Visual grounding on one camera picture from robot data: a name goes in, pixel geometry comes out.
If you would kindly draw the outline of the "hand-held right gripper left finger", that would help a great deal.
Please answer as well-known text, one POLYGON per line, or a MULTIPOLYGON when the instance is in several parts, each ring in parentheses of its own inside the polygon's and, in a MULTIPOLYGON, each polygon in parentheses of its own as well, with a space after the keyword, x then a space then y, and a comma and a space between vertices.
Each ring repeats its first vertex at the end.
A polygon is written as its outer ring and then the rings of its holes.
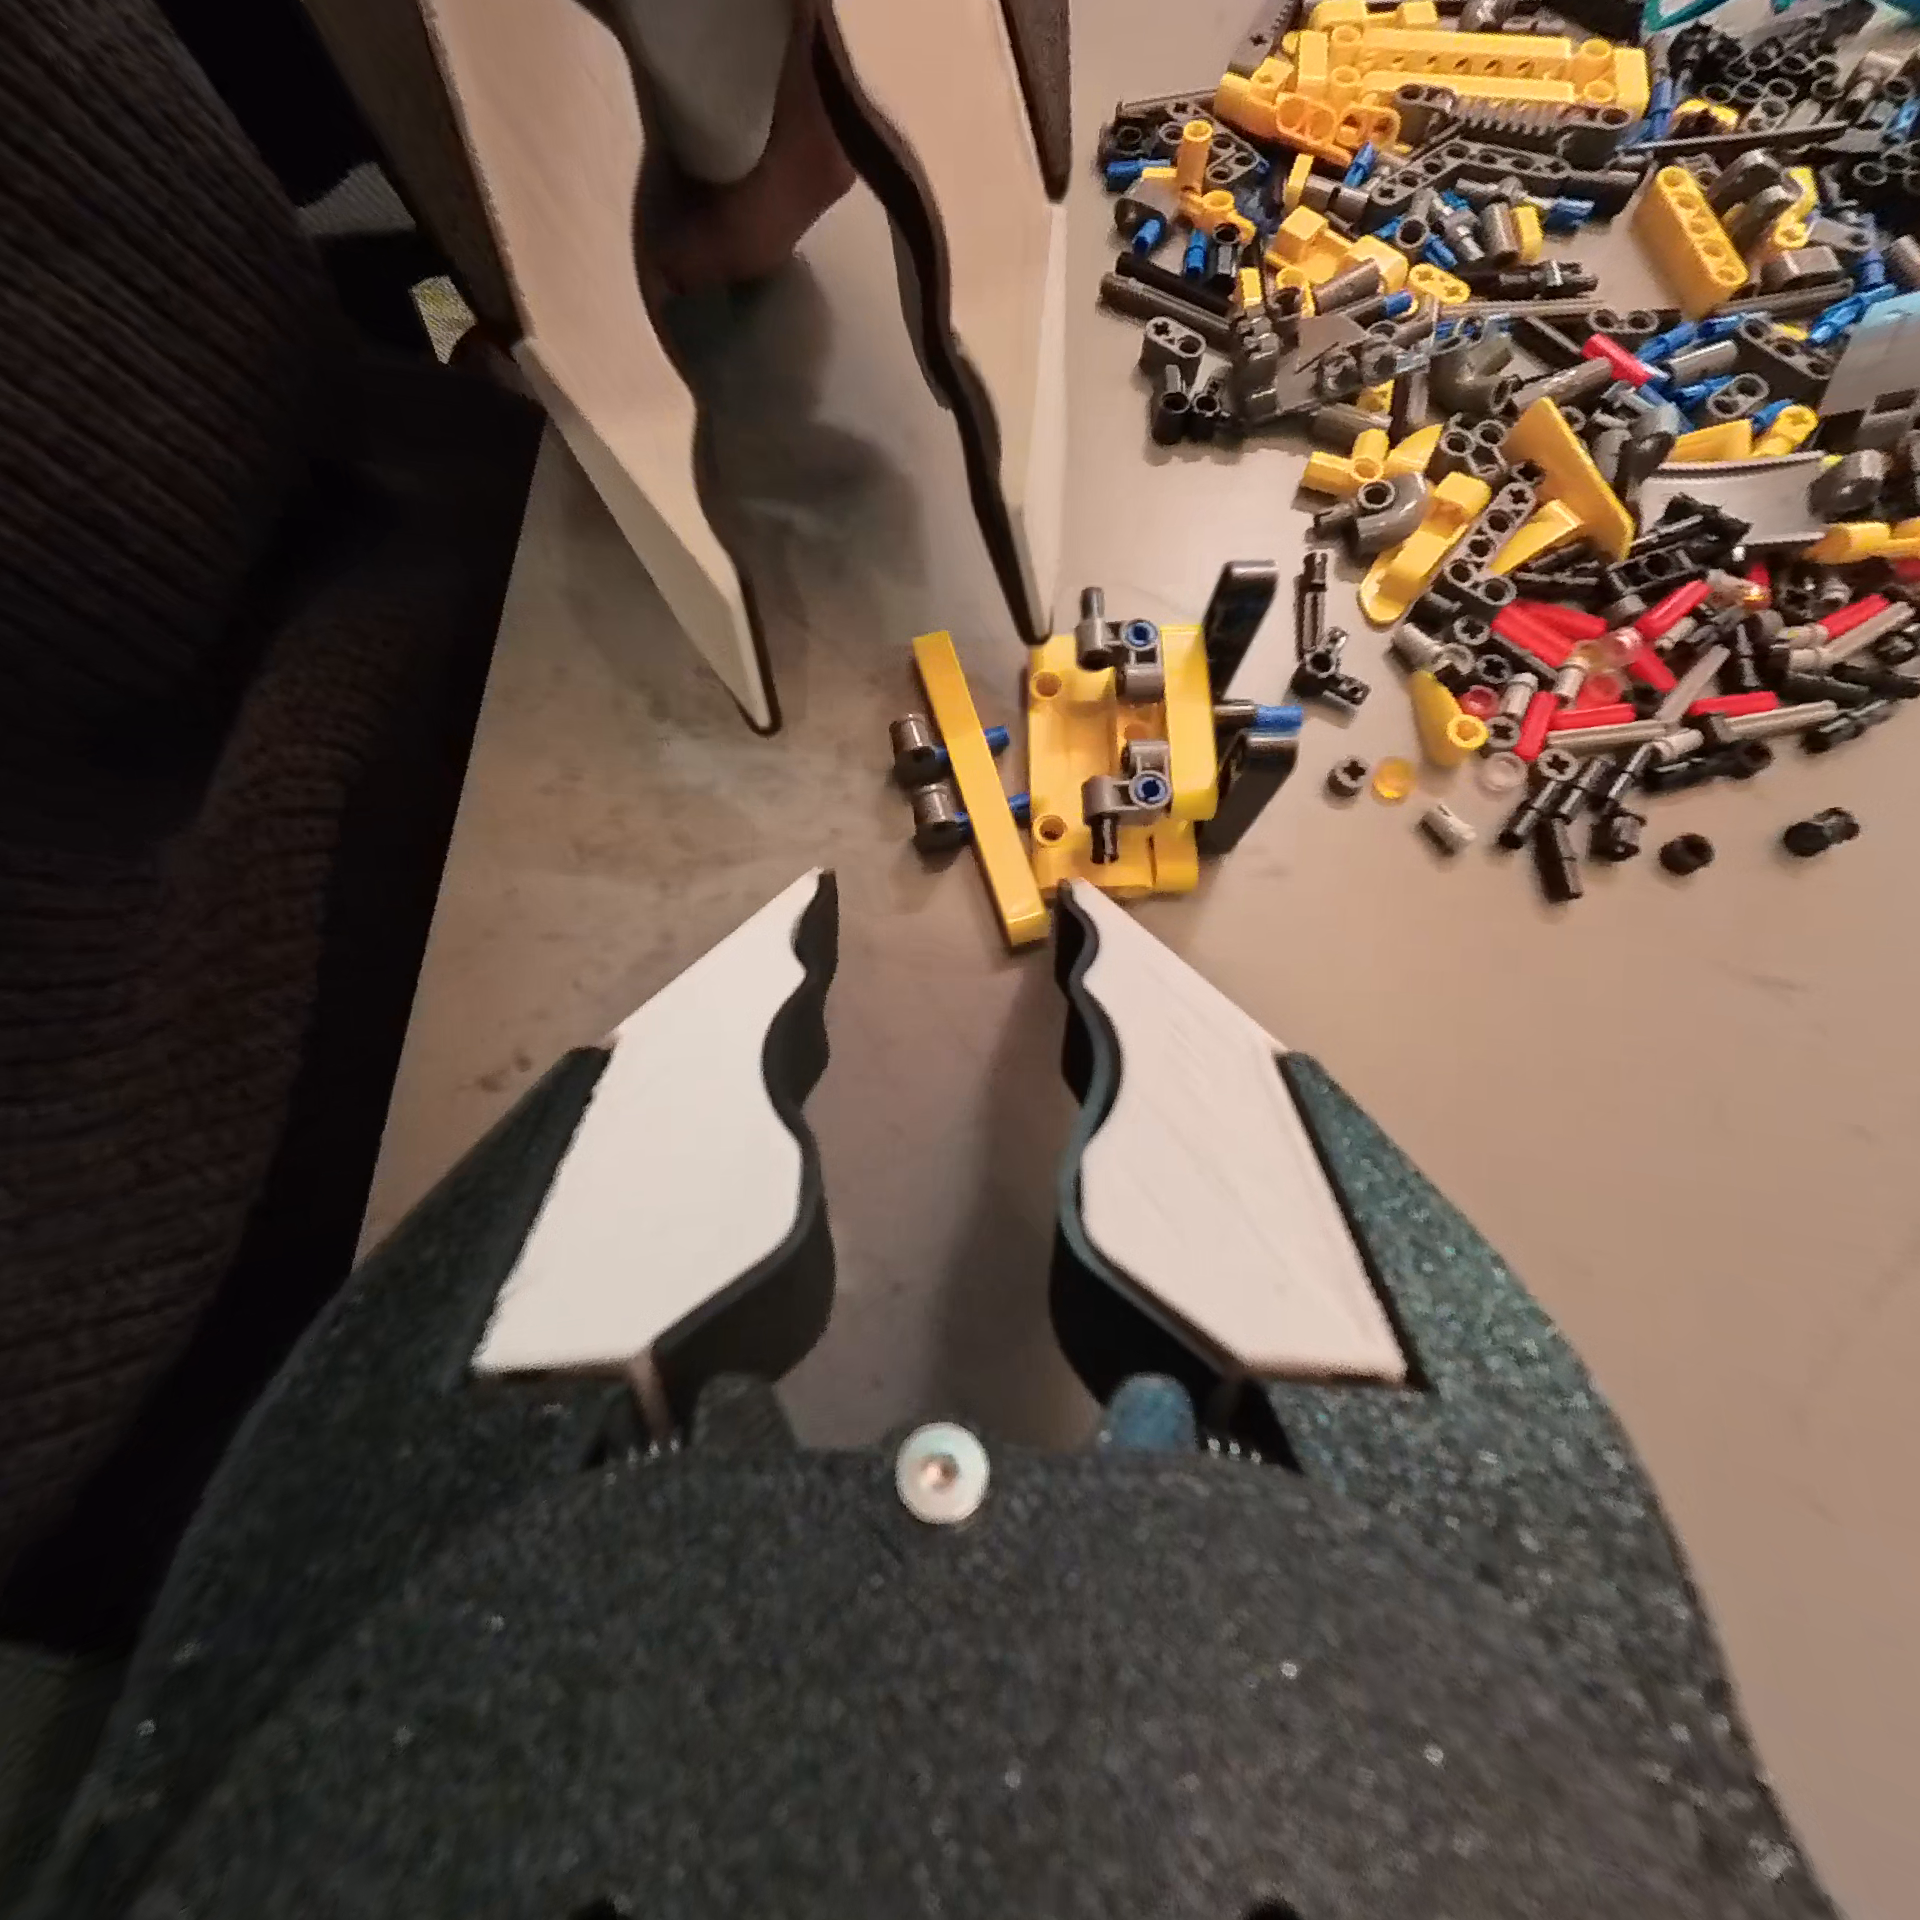
POLYGON ((470 1354, 612 1378, 655 1434, 823 1338, 835 1258, 804 1107, 825 1074, 836 875, 812 869, 588 1048, 581 1114, 470 1354))

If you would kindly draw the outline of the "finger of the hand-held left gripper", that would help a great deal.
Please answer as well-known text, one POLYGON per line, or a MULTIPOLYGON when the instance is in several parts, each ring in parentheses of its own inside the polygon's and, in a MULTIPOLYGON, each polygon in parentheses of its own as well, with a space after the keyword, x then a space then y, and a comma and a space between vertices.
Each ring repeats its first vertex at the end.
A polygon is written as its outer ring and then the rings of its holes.
POLYGON ((1053 627, 1065 541, 1069 54, 1068 6, 1001 2, 823 6, 815 54, 1030 646, 1053 627))
POLYGON ((588 6, 422 2, 518 319, 515 358, 688 646, 780 731, 760 624, 702 497, 699 410, 639 287, 645 130, 588 6))

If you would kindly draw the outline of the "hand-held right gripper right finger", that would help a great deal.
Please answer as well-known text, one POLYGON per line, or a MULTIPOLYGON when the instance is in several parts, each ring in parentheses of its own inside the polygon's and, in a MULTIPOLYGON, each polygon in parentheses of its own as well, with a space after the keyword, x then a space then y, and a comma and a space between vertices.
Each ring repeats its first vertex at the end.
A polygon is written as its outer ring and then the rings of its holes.
POLYGON ((1092 885, 1053 905, 1075 1114, 1046 1311, 1079 1384, 1108 1401, 1164 1376, 1200 1409, 1273 1386, 1411 1387, 1308 1117, 1308 1058, 1092 885))

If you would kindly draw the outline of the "yellow toy beam with pins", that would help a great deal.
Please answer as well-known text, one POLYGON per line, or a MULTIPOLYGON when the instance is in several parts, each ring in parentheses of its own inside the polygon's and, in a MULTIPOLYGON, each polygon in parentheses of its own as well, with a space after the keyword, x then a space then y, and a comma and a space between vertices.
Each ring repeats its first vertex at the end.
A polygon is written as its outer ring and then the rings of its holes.
POLYGON ((1030 798, 1001 778, 1007 727, 980 720, 967 672, 945 631, 909 642, 920 707, 887 727, 891 778, 905 794, 915 849, 926 858, 971 853, 1001 939, 1013 951, 1048 936, 1048 907, 1027 853, 1030 798))

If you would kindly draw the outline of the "yellow toy brick frame assembly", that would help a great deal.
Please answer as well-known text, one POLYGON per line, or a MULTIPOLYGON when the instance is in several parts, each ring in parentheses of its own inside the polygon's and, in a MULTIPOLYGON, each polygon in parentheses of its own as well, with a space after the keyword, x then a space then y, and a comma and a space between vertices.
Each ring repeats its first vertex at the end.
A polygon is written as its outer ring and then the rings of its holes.
POLYGON ((1080 881, 1119 901, 1187 897, 1294 778, 1305 715, 1231 695, 1279 590, 1227 563, 1195 624, 1079 595, 1024 681, 1027 832, 1044 897, 1080 881))

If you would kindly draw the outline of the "person's left hand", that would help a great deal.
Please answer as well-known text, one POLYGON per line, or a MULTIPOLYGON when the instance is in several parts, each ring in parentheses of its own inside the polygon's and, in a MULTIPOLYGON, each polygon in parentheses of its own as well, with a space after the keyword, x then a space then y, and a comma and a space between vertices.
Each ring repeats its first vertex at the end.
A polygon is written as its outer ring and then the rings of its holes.
POLYGON ((825 102, 800 72, 781 102, 765 154, 734 183, 702 183, 664 166, 639 207, 639 266, 648 296, 694 298, 760 282, 855 186, 825 102))

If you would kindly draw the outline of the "black toy angle connector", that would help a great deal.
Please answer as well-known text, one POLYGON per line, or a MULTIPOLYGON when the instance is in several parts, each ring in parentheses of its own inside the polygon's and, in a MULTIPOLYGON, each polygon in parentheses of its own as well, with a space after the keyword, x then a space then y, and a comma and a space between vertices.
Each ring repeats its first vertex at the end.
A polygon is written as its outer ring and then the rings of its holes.
POLYGON ((1349 637, 1327 624, 1327 552, 1310 550, 1294 585, 1294 672, 1288 695, 1300 704, 1324 704, 1356 713, 1369 686, 1349 672, 1349 637))

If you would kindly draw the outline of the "pile of toy building parts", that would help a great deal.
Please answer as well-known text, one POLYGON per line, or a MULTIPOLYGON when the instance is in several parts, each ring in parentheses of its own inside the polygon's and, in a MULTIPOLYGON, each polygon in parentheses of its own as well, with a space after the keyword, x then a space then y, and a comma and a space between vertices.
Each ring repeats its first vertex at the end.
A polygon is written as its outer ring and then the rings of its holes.
POLYGON ((1915 6, 1727 11, 1263 7, 1094 145, 1150 440, 1305 441, 1550 905, 1915 704, 1915 6))

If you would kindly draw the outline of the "person's dark knit sweater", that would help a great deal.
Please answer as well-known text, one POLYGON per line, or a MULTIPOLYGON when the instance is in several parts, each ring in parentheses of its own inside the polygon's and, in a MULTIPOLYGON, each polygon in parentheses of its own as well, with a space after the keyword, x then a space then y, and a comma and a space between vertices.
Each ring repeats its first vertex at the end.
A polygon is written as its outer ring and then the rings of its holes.
POLYGON ((229 24, 5 6, 5 1642, 79 1659, 352 1264, 543 432, 366 330, 229 24))

